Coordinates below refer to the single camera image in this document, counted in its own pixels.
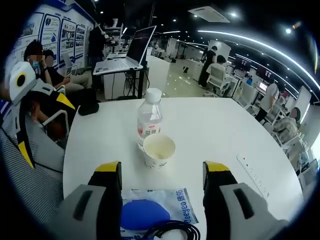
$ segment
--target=computer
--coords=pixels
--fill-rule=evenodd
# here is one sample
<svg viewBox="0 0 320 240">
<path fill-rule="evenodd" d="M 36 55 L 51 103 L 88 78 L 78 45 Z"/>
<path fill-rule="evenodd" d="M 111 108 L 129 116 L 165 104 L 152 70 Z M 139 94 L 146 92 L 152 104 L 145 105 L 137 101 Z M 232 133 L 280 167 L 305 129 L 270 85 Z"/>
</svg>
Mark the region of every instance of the computer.
<svg viewBox="0 0 320 240">
<path fill-rule="evenodd" d="M 125 58 L 106 59 L 97 62 L 93 75 L 110 74 L 130 69 L 142 69 L 143 66 L 141 62 L 155 29 L 156 26 L 150 26 L 136 31 Z"/>
</svg>

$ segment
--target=laptop screen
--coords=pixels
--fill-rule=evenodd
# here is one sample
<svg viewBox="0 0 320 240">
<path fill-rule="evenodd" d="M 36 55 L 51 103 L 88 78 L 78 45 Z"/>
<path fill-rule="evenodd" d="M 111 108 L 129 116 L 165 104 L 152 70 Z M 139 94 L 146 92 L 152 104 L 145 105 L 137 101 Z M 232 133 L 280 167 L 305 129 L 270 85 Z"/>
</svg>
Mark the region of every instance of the laptop screen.
<svg viewBox="0 0 320 240">
<path fill-rule="evenodd" d="M 126 56 L 140 64 L 155 29 L 156 26 L 151 26 L 136 31 Z"/>
</svg>

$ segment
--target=face mask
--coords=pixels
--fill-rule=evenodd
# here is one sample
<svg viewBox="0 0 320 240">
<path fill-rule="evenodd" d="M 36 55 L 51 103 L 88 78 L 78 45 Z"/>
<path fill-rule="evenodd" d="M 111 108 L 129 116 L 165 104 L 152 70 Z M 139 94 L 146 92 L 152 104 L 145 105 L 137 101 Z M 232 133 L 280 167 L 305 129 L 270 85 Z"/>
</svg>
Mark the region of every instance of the face mask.
<svg viewBox="0 0 320 240">
<path fill-rule="evenodd" d="M 37 69 L 39 67 L 39 62 L 38 61 L 33 61 L 32 62 L 32 67 L 33 67 L 33 69 Z"/>
</svg>

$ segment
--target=bottle label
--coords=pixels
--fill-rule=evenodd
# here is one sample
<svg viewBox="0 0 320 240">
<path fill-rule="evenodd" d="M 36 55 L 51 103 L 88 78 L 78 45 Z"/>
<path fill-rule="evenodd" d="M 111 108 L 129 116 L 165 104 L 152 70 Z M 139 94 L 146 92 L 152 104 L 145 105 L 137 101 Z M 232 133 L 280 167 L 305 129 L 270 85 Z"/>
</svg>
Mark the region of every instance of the bottle label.
<svg viewBox="0 0 320 240">
<path fill-rule="evenodd" d="M 142 123 L 138 121 L 138 134 L 141 138 L 146 138 L 150 134 L 160 132 L 160 122 L 155 124 Z"/>
</svg>

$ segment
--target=white bottle cap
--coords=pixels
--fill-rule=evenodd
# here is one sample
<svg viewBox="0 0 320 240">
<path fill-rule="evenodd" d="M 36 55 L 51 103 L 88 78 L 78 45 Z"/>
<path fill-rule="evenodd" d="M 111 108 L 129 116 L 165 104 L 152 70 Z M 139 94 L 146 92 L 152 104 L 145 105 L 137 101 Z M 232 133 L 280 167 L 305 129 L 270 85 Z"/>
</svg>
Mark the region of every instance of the white bottle cap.
<svg viewBox="0 0 320 240">
<path fill-rule="evenodd" d="M 145 100 L 149 104 L 157 103 L 161 100 L 162 92 L 158 88 L 148 88 L 145 94 Z"/>
</svg>

